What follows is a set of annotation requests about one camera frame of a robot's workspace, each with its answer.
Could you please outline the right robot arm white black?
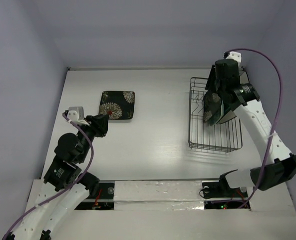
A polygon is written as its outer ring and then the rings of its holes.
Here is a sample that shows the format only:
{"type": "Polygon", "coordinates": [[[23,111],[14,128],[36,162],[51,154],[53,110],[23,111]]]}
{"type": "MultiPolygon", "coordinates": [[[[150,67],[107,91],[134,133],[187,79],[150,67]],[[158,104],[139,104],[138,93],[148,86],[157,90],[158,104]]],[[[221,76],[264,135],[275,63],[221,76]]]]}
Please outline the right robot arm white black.
{"type": "Polygon", "coordinates": [[[206,88],[214,91],[241,120],[264,164],[222,174],[219,193],[229,196],[236,188],[255,186],[266,191],[291,180],[296,174],[296,154],[272,129],[255,88],[250,83],[240,82],[238,62],[231,58],[215,61],[206,88]]]}

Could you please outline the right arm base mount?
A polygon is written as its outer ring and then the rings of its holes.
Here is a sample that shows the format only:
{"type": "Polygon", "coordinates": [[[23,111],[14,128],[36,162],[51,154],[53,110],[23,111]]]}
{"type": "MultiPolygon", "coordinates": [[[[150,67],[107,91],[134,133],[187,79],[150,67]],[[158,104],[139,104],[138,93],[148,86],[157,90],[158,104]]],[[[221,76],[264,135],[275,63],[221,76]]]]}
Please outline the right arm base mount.
{"type": "Polygon", "coordinates": [[[203,181],[199,196],[206,210],[238,209],[247,199],[247,192],[240,188],[225,188],[218,181],[203,181]]]}

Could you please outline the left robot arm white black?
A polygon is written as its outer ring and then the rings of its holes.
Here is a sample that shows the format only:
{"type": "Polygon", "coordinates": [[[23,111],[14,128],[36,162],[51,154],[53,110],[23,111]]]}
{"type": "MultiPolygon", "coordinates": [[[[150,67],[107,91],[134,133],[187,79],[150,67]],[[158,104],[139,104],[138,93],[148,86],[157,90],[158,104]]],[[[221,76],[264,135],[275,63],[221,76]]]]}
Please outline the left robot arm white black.
{"type": "Polygon", "coordinates": [[[92,142],[106,136],[109,116],[84,116],[76,108],[62,116],[78,132],[59,138],[34,206],[15,221],[5,233],[5,240],[50,240],[83,200],[99,193],[99,178],[82,170],[79,164],[87,155],[94,157],[92,142]]]}

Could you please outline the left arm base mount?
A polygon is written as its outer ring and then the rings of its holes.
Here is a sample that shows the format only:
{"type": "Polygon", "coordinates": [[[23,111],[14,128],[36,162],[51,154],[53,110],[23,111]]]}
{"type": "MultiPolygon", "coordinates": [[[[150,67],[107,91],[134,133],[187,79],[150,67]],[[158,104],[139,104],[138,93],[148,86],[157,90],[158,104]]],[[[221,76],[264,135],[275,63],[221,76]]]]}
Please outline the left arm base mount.
{"type": "Polygon", "coordinates": [[[95,195],[83,200],[75,210],[114,210],[114,181],[101,181],[95,195]]]}

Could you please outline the black floral square plate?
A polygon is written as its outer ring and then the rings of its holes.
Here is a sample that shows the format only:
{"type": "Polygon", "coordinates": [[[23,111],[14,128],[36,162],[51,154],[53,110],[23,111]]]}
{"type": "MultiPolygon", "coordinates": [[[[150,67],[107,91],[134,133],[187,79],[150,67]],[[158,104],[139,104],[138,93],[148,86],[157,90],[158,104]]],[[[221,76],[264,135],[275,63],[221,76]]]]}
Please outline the black floral square plate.
{"type": "Polygon", "coordinates": [[[131,120],[134,115],[134,91],[103,91],[99,114],[109,115],[110,120],[131,120]]]}

